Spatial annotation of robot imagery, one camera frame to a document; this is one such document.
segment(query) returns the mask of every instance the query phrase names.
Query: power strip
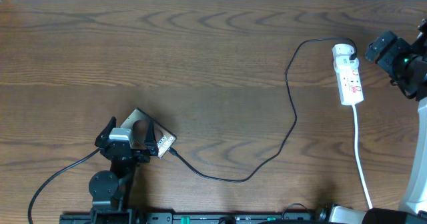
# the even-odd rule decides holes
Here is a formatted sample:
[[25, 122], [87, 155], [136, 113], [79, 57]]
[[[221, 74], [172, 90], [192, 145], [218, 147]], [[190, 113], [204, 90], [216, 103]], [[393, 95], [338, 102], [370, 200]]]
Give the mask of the power strip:
[[350, 60], [354, 48], [347, 44], [337, 44], [332, 48], [334, 69], [340, 90], [341, 104], [355, 105], [363, 101], [362, 84], [359, 76], [359, 60]]

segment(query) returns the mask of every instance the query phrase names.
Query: white cable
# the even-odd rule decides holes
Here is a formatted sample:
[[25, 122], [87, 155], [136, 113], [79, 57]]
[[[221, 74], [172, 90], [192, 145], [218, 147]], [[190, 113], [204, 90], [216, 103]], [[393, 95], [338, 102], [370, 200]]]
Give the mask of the white cable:
[[354, 115], [354, 157], [356, 158], [356, 164], [359, 170], [360, 181], [362, 182], [363, 192], [365, 192], [366, 201], [368, 202], [369, 209], [372, 209], [371, 198], [369, 197], [368, 188], [365, 183], [365, 177], [363, 176], [362, 165], [360, 164], [359, 158], [359, 126], [358, 126], [358, 113], [356, 111], [356, 106], [353, 104], [353, 115]]

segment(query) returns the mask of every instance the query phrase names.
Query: wooden table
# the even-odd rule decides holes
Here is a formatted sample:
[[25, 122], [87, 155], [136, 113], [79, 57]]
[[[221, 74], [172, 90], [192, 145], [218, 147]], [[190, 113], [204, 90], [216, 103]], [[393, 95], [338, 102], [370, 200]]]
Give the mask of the wooden table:
[[[204, 173], [243, 178], [277, 150], [294, 121], [284, 70], [306, 39], [350, 37], [365, 101], [360, 154], [375, 207], [396, 209], [411, 170], [417, 102], [363, 58], [393, 30], [409, 42], [421, 0], [3, 0], [0, 4], [0, 222], [24, 223], [34, 192], [86, 156], [111, 116], [135, 107], [178, 136]], [[340, 105], [331, 48], [304, 46], [289, 73], [298, 124], [282, 154], [247, 183], [194, 175], [176, 157], [137, 170], [131, 203], [176, 212], [281, 211], [335, 201], [366, 209], [351, 107]], [[96, 155], [40, 194], [36, 223], [87, 212]]]

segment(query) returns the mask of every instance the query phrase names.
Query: black wire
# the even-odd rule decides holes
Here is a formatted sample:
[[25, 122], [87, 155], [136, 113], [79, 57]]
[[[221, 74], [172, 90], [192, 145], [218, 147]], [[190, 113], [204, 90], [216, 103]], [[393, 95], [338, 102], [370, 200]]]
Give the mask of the black wire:
[[285, 219], [285, 214], [288, 212], [288, 209], [289, 209], [289, 208], [291, 208], [291, 207], [295, 207], [295, 206], [297, 206], [297, 205], [299, 205], [299, 206], [303, 207], [303, 208], [306, 210], [306, 213], [308, 213], [309, 215], [311, 215], [311, 213], [308, 211], [308, 209], [307, 209], [307, 207], [306, 207], [305, 205], [302, 205], [301, 203], [293, 203], [293, 204], [291, 204], [291, 205], [288, 205], [288, 207], [286, 207], [285, 211], [283, 211], [283, 213], [282, 213], [282, 219], [283, 219], [283, 220]]
[[49, 184], [49, 182], [51, 182], [55, 177], [59, 176], [60, 174], [62, 174], [62, 173], [64, 173], [64, 172], [66, 172], [67, 170], [69, 170], [69, 169], [71, 169], [71, 168], [73, 168], [73, 167], [77, 166], [78, 164], [81, 164], [81, 163], [85, 162], [86, 160], [88, 160], [89, 158], [91, 158], [92, 156], [94, 156], [96, 153], [98, 153], [98, 151], [99, 151], [99, 148], [98, 148], [98, 149], [96, 149], [94, 152], [90, 153], [87, 157], [83, 158], [82, 160], [77, 161], [77, 162], [75, 162], [75, 163], [73, 163], [73, 164], [69, 165], [68, 167], [66, 167], [66, 168], [64, 168], [64, 169], [62, 169], [62, 170], [60, 170], [60, 171], [56, 172], [56, 173], [55, 173], [55, 174], [53, 174], [50, 178], [48, 178], [48, 180], [46, 180], [46, 181], [42, 184], [42, 186], [40, 186], [40, 188], [35, 192], [35, 194], [34, 194], [34, 196], [33, 196], [32, 200], [31, 200], [31, 202], [29, 203], [29, 206], [28, 206], [28, 222], [29, 222], [29, 224], [33, 224], [33, 218], [32, 218], [32, 216], [31, 216], [31, 211], [32, 211], [32, 209], [33, 209], [34, 202], [35, 202], [35, 200], [36, 200], [37, 196], [40, 194], [41, 190], [43, 190], [43, 188], [45, 188], [45, 187], [46, 187], [46, 185], [47, 185], [47, 184]]
[[298, 120], [298, 116], [296, 114], [296, 110], [295, 110], [295, 106], [294, 106], [294, 102], [292, 101], [292, 97], [291, 97], [291, 91], [289, 89], [289, 84], [288, 84], [288, 71], [289, 68], [291, 67], [292, 61], [294, 61], [296, 54], [298, 53], [298, 50], [300, 50], [300, 47], [307, 42], [313, 42], [313, 41], [333, 41], [333, 40], [346, 40], [349, 41], [353, 44], [354, 46], [354, 53], [350, 56], [350, 60], [354, 60], [357, 57], [358, 54], [358, 49], [356, 44], [354, 43], [353, 40], [351, 40], [350, 38], [347, 37], [329, 37], [329, 38], [321, 38], [321, 39], [310, 39], [310, 40], [306, 40], [303, 41], [298, 48], [295, 50], [294, 55], [291, 58], [291, 61], [288, 64], [288, 67], [286, 68], [285, 71], [285, 83], [286, 83], [286, 89], [288, 90], [288, 95], [289, 95], [289, 101], [291, 103], [292, 106], [292, 110], [294, 110], [294, 123], [292, 124], [291, 128], [288, 131], [288, 134], [286, 134], [285, 139], [282, 141], [282, 144], [280, 145], [279, 151], [273, 155], [272, 157], [270, 157], [269, 159], [265, 160], [264, 162], [262, 162], [257, 168], [255, 168], [255, 170], [245, 179], [240, 179], [240, 180], [233, 180], [233, 179], [224, 179], [224, 178], [219, 178], [219, 177], [212, 177], [209, 175], [205, 175], [201, 172], [199, 172], [197, 169], [195, 169], [192, 165], [190, 165], [180, 154], [178, 154], [178, 152], [174, 149], [174, 148], [170, 148], [169, 152], [172, 155], [175, 155], [176, 157], [179, 158], [179, 160], [181, 160], [190, 170], [192, 170], [195, 174], [199, 175], [200, 177], [206, 178], [206, 179], [211, 179], [211, 180], [216, 180], [216, 181], [226, 181], [226, 182], [232, 182], [232, 183], [242, 183], [245, 182], [247, 180], [249, 180], [253, 175], [255, 175], [255, 173], [261, 169], [262, 166], [264, 166], [267, 162], [271, 161], [272, 159], [276, 158], [278, 155], [280, 155], [280, 153], [282, 152], [282, 149], [286, 143], [286, 141], [288, 140], [288, 137], [291, 135], [291, 132], [294, 130], [294, 127], [296, 125], [296, 121]]

